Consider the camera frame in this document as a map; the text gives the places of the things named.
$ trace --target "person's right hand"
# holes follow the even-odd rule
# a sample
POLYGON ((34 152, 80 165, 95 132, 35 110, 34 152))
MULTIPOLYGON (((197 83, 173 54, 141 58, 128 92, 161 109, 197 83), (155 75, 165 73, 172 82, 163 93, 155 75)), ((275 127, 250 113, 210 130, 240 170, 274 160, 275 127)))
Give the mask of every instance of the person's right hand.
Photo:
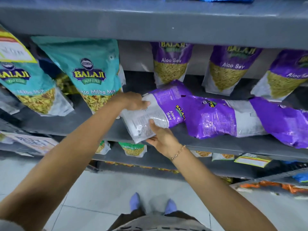
POLYGON ((174 137, 171 130, 168 128, 161 128, 155 125, 153 119, 150 119, 150 127, 156 136, 146 140, 164 156, 174 157, 174 155, 183 147, 179 141, 174 137))

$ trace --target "hand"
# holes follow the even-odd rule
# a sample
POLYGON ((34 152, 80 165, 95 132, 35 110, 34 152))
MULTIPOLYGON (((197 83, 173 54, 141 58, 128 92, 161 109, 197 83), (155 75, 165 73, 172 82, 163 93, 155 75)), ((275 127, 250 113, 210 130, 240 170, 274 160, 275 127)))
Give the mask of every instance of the hand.
POLYGON ((164 156, 174 157, 174 155, 183 147, 182 144, 174 137, 171 130, 168 128, 161 128, 155 125, 153 119, 149 120, 150 127, 156 136, 146 140, 147 143, 151 144, 164 156))
POLYGON ((126 93, 120 92, 111 98, 113 101, 120 102, 123 108, 127 110, 146 109, 151 104, 151 102, 141 99, 142 96, 139 93, 134 93, 132 91, 126 93))

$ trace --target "person's left hand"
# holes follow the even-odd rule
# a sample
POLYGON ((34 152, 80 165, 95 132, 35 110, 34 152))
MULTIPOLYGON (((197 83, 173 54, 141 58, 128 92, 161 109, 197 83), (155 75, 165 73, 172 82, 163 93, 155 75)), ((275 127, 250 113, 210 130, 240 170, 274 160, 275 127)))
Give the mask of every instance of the person's left hand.
POLYGON ((146 109, 151 102, 141 100, 142 96, 139 93, 134 93, 132 91, 126 93, 118 93, 112 96, 111 100, 118 101, 123 104, 123 108, 127 110, 139 110, 146 109))

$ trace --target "purple and white snack bag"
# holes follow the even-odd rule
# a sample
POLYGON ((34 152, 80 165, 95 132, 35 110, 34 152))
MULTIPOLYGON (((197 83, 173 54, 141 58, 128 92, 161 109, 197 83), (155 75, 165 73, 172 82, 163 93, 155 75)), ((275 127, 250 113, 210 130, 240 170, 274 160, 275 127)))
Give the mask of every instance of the purple and white snack bag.
POLYGON ((151 42, 156 87, 177 79, 183 82, 193 51, 193 44, 151 42))
POLYGON ((230 96, 262 49, 214 46, 202 86, 206 92, 230 96))
POLYGON ((308 112, 269 102, 261 97, 249 100, 264 129, 283 144, 308 148, 308 112))
POLYGON ((251 94, 273 102, 283 101, 308 80, 308 51, 282 50, 251 94))
POLYGON ((162 128, 171 128, 183 122, 185 114, 182 95, 187 96, 191 93, 182 82, 174 80, 163 88, 143 96, 142 100, 151 102, 146 110, 124 109, 121 117, 133 141, 139 143, 155 135, 149 125, 150 119, 162 128))
POLYGON ((198 139, 267 134, 249 101, 183 97, 188 134, 198 139))

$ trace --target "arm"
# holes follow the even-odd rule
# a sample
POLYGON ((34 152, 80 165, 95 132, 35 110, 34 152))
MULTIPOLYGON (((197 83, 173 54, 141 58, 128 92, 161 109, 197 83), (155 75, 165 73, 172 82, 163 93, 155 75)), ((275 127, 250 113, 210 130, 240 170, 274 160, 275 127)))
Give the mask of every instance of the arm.
MULTIPOLYGON (((156 137, 147 142, 168 158, 182 147, 169 129, 157 127, 150 120, 156 137)), ((212 174, 187 148, 173 160, 201 201, 226 231, 277 231, 255 206, 236 190, 212 174)))
POLYGON ((117 94, 70 133, 29 172, 0 203, 0 219, 26 231, 42 230, 71 186, 86 168, 103 136, 122 109, 146 108, 149 102, 133 92, 117 94))

